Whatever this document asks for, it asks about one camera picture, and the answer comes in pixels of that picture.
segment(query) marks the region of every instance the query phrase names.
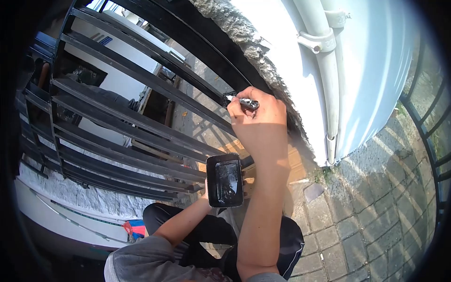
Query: paint brush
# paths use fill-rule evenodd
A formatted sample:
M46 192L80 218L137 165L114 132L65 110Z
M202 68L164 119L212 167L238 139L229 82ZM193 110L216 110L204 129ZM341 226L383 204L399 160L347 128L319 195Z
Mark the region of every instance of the paint brush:
M224 96L222 97L222 107L223 108L227 108L227 106L230 104L230 102L232 101L232 98L235 95L229 95L229 94L237 94L237 92L233 91L233 92L229 92L229 93L225 93ZM260 104L258 103L258 101L256 100L252 100L252 99L248 99L248 98L241 98L239 100L239 103L245 107L248 107L249 109L252 110L256 110L258 109L258 106L260 106Z

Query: pipe clamp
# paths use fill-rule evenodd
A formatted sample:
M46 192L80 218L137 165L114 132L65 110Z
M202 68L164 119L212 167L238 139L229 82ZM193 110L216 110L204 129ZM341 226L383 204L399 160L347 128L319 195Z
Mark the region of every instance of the pipe clamp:
M306 46L314 54L330 52L337 46L332 28L325 36L313 36L305 32L299 32L298 43Z
M341 9L337 11L324 11L324 13L331 28L342 28L345 26L346 19L351 18L351 14Z

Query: paint tray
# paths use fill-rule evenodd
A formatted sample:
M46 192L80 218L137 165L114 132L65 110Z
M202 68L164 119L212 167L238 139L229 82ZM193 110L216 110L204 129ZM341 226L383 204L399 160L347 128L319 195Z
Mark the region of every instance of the paint tray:
M229 153L207 159L208 201L213 208L243 204L243 178L239 155Z

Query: hand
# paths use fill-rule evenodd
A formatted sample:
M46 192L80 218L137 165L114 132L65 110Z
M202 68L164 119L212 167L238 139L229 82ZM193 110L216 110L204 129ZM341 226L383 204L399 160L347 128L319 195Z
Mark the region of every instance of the hand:
M257 100L260 106L255 111L243 110L239 98ZM227 110L233 131L257 168L271 164L289 167L286 106L282 101L255 87L247 87L232 99Z
M202 195L201 198L208 200L208 187L207 187L207 179L206 178L205 178L205 193L204 193L204 195Z

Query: gray t-shirt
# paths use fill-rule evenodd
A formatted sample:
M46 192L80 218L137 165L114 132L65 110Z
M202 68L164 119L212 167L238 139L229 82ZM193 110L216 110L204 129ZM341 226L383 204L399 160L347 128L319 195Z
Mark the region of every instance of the gray t-shirt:
M230 282L219 268L183 267L175 262L172 246L163 237L149 236L112 252L104 269L106 282ZM283 282L275 273L252 276L248 282Z

